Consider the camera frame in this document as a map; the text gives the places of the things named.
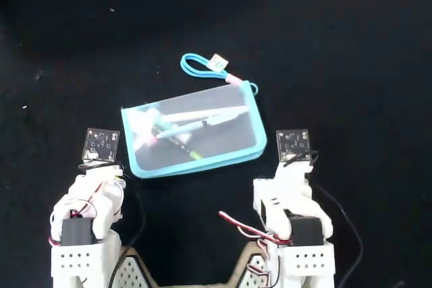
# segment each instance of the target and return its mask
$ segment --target pen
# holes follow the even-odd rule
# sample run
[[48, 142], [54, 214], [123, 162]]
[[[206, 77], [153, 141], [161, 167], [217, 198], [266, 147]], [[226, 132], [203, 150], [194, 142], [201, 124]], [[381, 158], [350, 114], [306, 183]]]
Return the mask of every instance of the pen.
[[212, 116], [210, 118], [207, 118], [203, 121], [195, 121], [193, 123], [189, 123], [186, 125], [182, 125], [176, 128], [171, 128], [166, 131], [163, 131], [156, 135], [156, 138], [172, 138], [174, 136], [178, 136], [183, 133], [188, 133], [195, 131], [197, 129], [206, 127], [206, 126], [213, 126], [221, 123], [225, 123], [227, 121], [231, 121], [235, 119], [237, 116], [239, 116], [239, 113], [224, 113], [217, 116]]
[[[156, 125], [153, 126], [153, 129], [154, 129], [155, 132], [158, 133], [157, 135], [159, 135], [159, 134], [161, 134], [161, 133], [164, 132], [161, 128], [157, 127]], [[168, 140], [170, 143], [172, 143], [175, 146], [177, 146], [180, 150], [182, 150], [183, 152], [185, 152], [192, 159], [194, 159], [194, 160], [201, 160], [201, 159], [203, 159], [203, 157], [199, 153], [197, 153], [197, 151], [191, 150], [189, 147], [187, 147], [187, 145], [183, 144], [177, 138], [170, 137], [170, 138], [166, 138], [166, 140]]]

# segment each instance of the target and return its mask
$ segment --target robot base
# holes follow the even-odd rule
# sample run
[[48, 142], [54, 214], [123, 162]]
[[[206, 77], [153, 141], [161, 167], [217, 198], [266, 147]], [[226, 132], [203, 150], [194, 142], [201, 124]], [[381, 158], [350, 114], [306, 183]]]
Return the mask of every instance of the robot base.
[[109, 230], [105, 239], [98, 244], [52, 247], [53, 287], [107, 288], [111, 273], [119, 258], [121, 245], [119, 235]]

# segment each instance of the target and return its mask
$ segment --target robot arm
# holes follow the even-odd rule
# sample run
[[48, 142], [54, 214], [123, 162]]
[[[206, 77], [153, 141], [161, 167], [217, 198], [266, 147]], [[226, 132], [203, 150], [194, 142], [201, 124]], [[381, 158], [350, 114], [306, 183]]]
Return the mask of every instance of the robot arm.
[[63, 221], [74, 217], [90, 218], [92, 234], [97, 240], [107, 235], [111, 225], [122, 218], [125, 181], [118, 165], [99, 167], [79, 175], [68, 193], [51, 213], [51, 238], [61, 242]]
[[274, 179], [254, 180], [254, 209], [266, 230], [276, 233], [280, 239], [291, 238], [290, 217], [294, 215], [318, 218], [323, 238], [333, 235], [331, 219], [312, 199], [312, 189], [305, 178], [312, 168], [309, 161], [298, 161], [286, 167], [285, 163], [280, 163]]
[[107, 288], [119, 259], [122, 243], [110, 227], [122, 218], [122, 168], [96, 161], [85, 166], [86, 174], [76, 177], [51, 213], [54, 288]]
[[306, 174], [313, 170], [308, 133], [278, 131], [279, 165], [273, 179], [254, 180], [254, 209], [266, 232], [286, 244], [264, 240], [272, 288], [334, 288], [331, 219], [312, 199]]

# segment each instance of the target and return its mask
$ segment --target blue wrist strap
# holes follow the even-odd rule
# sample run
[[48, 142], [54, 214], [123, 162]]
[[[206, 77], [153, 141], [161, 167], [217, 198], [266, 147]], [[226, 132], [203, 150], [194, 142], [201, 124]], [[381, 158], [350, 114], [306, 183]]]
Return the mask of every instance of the blue wrist strap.
[[[234, 77], [233, 75], [226, 72], [226, 70], [222, 70], [221, 72], [216, 72], [212, 70], [198, 70], [191, 67], [187, 61], [195, 61], [201, 63], [203, 66], [207, 66], [209, 60], [194, 53], [186, 53], [185, 55], [183, 55], [182, 60], [180, 61], [180, 67], [182, 67], [183, 71], [185, 71], [189, 76], [197, 78], [224, 79], [228, 83], [232, 83], [230, 82], [232, 78], [239, 80], [237, 77]], [[256, 96], [258, 94], [258, 86], [252, 82], [250, 83], [250, 85], [252, 87], [252, 92], [254, 96]]]

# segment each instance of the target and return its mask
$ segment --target perforated plate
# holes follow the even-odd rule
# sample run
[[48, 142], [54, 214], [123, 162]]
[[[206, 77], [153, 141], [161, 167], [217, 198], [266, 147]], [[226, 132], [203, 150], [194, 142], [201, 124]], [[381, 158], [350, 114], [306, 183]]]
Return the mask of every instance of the perforated plate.
[[[267, 265], [265, 264], [264, 258], [260, 254], [251, 255], [248, 263], [258, 269], [261, 269], [262, 271], [267, 271]], [[245, 268], [242, 278], [239, 280], [236, 288], [259, 288], [266, 285], [266, 276], [258, 276]]]
[[115, 276], [115, 288], [151, 288], [135, 256], [128, 256]]

